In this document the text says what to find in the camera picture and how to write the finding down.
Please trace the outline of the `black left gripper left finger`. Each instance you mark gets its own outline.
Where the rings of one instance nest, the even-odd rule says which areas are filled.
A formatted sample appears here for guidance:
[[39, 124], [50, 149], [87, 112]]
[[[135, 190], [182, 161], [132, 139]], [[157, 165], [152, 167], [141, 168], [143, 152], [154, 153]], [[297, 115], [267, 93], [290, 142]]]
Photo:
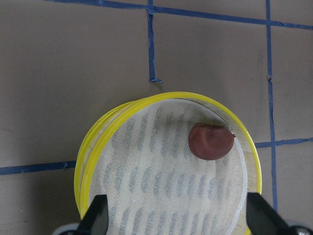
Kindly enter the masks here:
[[108, 231], [108, 199], [106, 195], [94, 197], [78, 228], [79, 235], [106, 235]]

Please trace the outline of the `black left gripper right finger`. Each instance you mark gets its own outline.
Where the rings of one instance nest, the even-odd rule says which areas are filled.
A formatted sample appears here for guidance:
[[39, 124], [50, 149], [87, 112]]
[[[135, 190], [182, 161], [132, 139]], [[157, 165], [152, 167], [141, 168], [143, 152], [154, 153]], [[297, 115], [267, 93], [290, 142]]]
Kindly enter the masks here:
[[253, 235], [292, 235], [293, 230], [256, 192], [249, 192], [246, 201], [246, 223]]

